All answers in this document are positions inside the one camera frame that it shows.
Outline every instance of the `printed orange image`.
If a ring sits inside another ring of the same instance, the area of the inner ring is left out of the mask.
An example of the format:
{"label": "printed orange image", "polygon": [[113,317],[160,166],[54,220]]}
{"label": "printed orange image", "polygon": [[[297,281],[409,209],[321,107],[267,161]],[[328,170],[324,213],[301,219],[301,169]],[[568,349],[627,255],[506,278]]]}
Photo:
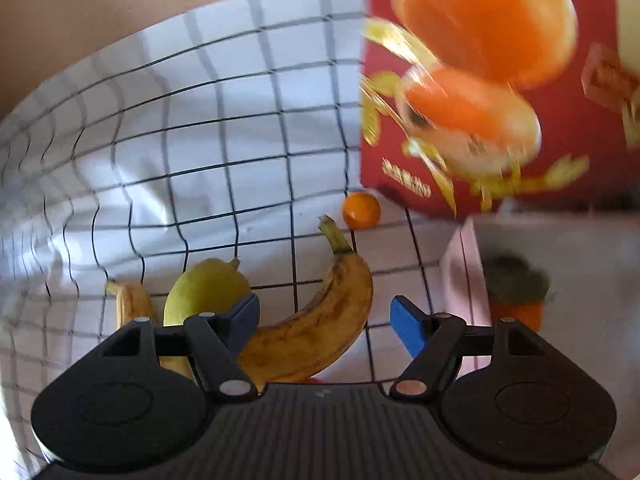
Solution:
{"label": "printed orange image", "polygon": [[442,63],[518,88],[558,76],[577,42],[571,0],[392,0],[392,7]]}
{"label": "printed orange image", "polygon": [[509,86],[437,65],[410,70],[398,86],[409,134],[432,144],[457,174],[496,174],[540,151],[538,117]]}

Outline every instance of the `red package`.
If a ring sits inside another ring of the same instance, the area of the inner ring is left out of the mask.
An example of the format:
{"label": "red package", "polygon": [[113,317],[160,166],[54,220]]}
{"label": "red package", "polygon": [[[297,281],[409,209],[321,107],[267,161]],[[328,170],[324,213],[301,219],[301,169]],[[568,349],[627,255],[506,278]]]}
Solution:
{"label": "red package", "polygon": [[362,176],[433,217],[640,178],[640,0],[370,0]]}

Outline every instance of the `silver screw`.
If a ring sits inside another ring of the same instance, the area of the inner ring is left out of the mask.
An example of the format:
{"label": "silver screw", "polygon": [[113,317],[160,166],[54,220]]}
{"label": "silver screw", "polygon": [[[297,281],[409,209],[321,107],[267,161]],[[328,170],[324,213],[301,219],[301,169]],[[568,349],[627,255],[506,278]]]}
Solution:
{"label": "silver screw", "polygon": [[237,397],[248,394],[251,391],[251,385],[247,381],[241,379],[229,379],[220,384],[220,392],[229,397]]}
{"label": "silver screw", "polygon": [[396,392],[407,397],[415,397],[427,391],[427,385],[422,381],[407,379],[396,384]]}

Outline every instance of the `ridged black surface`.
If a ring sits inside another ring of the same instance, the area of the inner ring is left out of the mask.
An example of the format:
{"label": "ridged black surface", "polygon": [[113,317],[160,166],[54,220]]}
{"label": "ridged black surface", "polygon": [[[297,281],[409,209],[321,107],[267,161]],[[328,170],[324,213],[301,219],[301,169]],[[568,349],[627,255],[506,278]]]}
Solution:
{"label": "ridged black surface", "polygon": [[39,480],[612,480],[595,463],[522,473],[469,456],[424,407],[375,384],[272,384],[250,404],[226,406],[197,443],[162,464],[92,475],[47,467]]}

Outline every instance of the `yellow-green fruit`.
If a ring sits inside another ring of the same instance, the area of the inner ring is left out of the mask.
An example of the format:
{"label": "yellow-green fruit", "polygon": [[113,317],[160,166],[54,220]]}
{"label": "yellow-green fruit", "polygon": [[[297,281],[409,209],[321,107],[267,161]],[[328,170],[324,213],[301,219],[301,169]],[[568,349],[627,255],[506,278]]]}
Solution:
{"label": "yellow-green fruit", "polygon": [[236,301],[251,293],[238,271],[240,261],[209,258],[188,269],[175,282],[164,304],[164,325],[181,325],[201,312],[224,314]]}

